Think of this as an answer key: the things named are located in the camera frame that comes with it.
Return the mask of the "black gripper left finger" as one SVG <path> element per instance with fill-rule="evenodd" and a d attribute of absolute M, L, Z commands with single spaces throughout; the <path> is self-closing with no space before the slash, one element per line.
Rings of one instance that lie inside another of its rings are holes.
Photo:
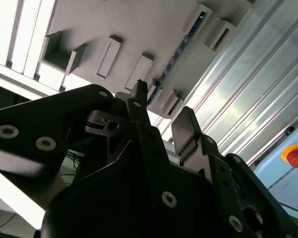
<path fill-rule="evenodd" d="M 109 201 L 117 186 L 143 207 L 176 208 L 179 195 L 159 131 L 150 125 L 147 94 L 141 80 L 131 93 L 115 96 L 91 84 L 0 109 L 0 199 L 12 209 L 25 203 L 44 209 L 53 198 L 56 205 L 90 209 Z M 127 147 L 141 164 L 139 178 L 57 184 L 68 149 L 81 150 L 83 164 L 94 173 L 121 158 Z"/>

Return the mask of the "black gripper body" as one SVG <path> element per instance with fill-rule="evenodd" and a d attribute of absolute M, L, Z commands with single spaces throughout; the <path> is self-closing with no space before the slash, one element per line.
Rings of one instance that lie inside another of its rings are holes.
<path fill-rule="evenodd" d="M 146 168 L 128 156 L 61 192 L 48 208 L 43 238 L 212 238 L 203 206 L 205 177 L 163 160 Z"/>

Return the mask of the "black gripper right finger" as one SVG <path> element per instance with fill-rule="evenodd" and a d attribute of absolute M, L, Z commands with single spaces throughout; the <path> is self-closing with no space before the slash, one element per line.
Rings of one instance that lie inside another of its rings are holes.
<path fill-rule="evenodd" d="M 222 156 L 202 133 L 194 111 L 185 106 L 171 125 L 180 165 L 204 175 L 214 238 L 298 238 L 298 225 L 236 154 Z"/>

